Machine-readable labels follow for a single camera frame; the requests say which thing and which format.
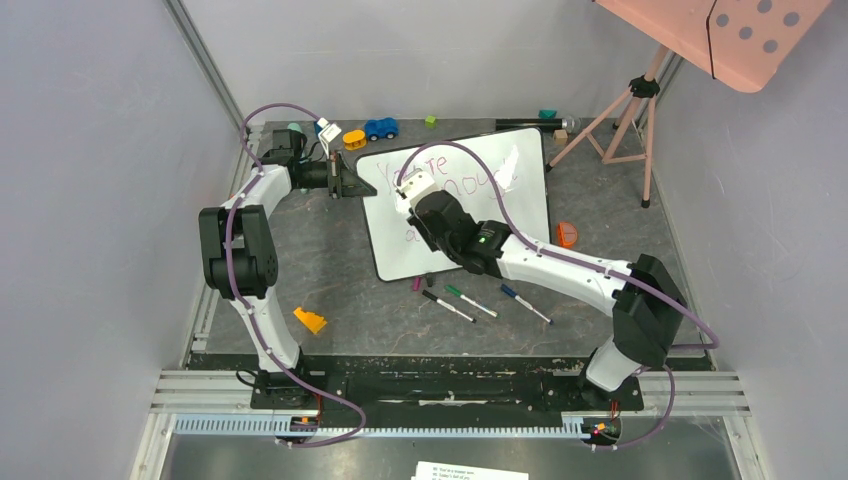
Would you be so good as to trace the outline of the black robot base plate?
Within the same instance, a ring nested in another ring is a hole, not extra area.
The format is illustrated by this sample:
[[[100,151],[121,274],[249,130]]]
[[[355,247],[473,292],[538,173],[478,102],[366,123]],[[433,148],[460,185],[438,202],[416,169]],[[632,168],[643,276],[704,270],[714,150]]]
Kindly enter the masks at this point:
[[[630,377],[592,385],[585,357],[306,355],[293,377],[240,370],[255,410],[290,410],[325,429],[554,427],[568,412],[641,411]]]

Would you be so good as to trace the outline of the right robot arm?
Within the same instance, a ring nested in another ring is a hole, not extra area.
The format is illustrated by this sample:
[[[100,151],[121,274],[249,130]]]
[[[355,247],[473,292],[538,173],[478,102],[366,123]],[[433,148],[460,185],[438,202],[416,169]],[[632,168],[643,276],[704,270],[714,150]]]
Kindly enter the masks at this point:
[[[542,286],[611,318],[611,337],[594,351],[577,382],[585,405],[602,408],[628,377],[665,365],[685,303],[658,259],[607,260],[540,242],[507,223],[474,220],[444,190],[420,194],[409,204],[408,222],[428,247],[465,271]]]

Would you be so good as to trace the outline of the white whiteboard with black frame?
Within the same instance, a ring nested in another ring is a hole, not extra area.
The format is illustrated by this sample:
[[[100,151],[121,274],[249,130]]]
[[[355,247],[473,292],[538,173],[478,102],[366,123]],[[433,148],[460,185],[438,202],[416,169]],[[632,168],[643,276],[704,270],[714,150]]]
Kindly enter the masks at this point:
[[[519,230],[538,240],[550,239],[550,217],[545,179],[542,133],[535,128],[500,131],[458,139],[477,154],[489,169],[501,192],[507,213]],[[415,156],[413,147],[371,153],[356,161],[357,175],[377,194],[363,200],[367,230],[377,277],[395,281],[456,269],[444,254],[433,252],[398,207],[397,178],[420,169],[438,188],[450,192],[477,221],[503,221],[494,186],[484,168],[470,154],[455,147],[437,145]]]

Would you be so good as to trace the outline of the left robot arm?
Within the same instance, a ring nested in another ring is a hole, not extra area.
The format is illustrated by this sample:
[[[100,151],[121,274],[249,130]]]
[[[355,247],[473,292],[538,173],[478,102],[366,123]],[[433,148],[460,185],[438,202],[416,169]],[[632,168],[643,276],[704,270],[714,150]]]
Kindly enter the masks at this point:
[[[255,409],[318,407],[325,397],[304,370],[275,292],[279,263],[270,214],[295,189],[325,189],[334,199],[377,193],[340,152],[321,161],[305,159],[306,144],[306,135],[295,128],[274,130],[247,183],[198,216],[205,282],[235,308],[257,351],[258,368],[247,383]]]

